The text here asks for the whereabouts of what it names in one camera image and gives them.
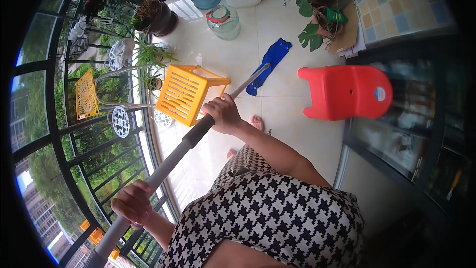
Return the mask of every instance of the black handle grip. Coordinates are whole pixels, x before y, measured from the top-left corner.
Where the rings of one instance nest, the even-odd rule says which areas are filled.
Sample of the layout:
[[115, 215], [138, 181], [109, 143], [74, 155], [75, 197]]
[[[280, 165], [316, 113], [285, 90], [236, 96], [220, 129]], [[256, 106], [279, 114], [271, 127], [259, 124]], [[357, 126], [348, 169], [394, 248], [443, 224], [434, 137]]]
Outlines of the black handle grip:
[[215, 120], [210, 114], [206, 114], [190, 131], [183, 136], [182, 140], [189, 140], [194, 148], [203, 136], [215, 125]]

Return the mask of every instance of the blue mop head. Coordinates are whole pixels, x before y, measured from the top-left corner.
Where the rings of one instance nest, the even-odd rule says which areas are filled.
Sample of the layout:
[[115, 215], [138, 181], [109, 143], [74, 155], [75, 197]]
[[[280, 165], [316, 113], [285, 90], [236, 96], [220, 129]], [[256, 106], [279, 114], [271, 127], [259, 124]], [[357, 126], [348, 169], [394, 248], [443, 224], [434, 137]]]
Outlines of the blue mop head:
[[251, 82], [248, 87], [246, 87], [246, 92], [249, 95], [256, 96], [256, 92], [261, 85], [265, 82], [266, 78], [273, 72], [274, 67], [283, 59], [284, 55], [289, 52], [289, 48], [292, 47], [291, 43], [279, 38], [276, 43], [269, 47], [265, 56], [263, 56], [263, 61], [261, 65], [253, 72], [256, 73], [266, 62], [269, 62], [271, 66], [262, 72], [253, 82]]

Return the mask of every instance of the red plastic stool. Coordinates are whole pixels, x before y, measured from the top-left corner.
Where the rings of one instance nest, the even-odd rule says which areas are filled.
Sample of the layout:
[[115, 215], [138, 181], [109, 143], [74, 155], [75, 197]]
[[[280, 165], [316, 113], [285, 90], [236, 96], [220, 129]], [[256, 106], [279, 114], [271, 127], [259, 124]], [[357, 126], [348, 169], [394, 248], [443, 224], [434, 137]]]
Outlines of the red plastic stool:
[[303, 67], [297, 72], [311, 87], [312, 107], [304, 115], [321, 120], [351, 117], [375, 119], [384, 115], [392, 103], [388, 77], [371, 66]]

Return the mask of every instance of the cardboard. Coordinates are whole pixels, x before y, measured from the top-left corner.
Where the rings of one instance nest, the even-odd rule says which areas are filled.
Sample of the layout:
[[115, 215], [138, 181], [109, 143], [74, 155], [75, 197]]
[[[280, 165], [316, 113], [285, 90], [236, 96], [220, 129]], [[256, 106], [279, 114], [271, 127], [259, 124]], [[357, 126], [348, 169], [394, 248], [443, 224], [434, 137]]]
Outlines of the cardboard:
[[362, 30], [362, 22], [359, 22], [358, 24], [358, 33], [357, 33], [357, 40], [355, 45], [352, 47], [348, 48], [347, 50], [340, 51], [337, 53], [339, 56], [345, 56], [346, 58], [351, 58], [358, 56], [358, 52], [365, 50], [365, 40], [364, 40], [364, 32]]
[[353, 1], [347, 4], [342, 10], [342, 14], [344, 14], [349, 21], [344, 24], [342, 32], [337, 34], [336, 39], [329, 46], [329, 53], [339, 53], [347, 50], [356, 43], [359, 19]]

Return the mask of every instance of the mop handle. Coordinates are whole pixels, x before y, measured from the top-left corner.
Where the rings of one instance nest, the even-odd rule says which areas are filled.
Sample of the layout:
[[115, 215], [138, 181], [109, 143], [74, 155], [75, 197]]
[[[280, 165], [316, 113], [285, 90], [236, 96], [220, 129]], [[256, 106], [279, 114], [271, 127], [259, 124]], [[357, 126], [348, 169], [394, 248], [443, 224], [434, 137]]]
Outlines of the mop handle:
[[[259, 70], [257, 70], [251, 77], [246, 80], [240, 87], [238, 87], [232, 94], [231, 98], [235, 99], [245, 88], [253, 82], [263, 71], [271, 66], [270, 63], [265, 63]], [[183, 138], [182, 142], [174, 149], [172, 153], [159, 165], [157, 170], [146, 179], [150, 187], [156, 191], [162, 182], [167, 178], [170, 172], [181, 161], [185, 154], [195, 147], [203, 136], [215, 124], [215, 120], [210, 114], [206, 114]], [[108, 231], [104, 234], [96, 249], [94, 249], [89, 257], [86, 268], [104, 267], [108, 260], [109, 254], [116, 247], [117, 242], [122, 238], [122, 235], [127, 231], [130, 221], [125, 217], [118, 216], [111, 224]]]

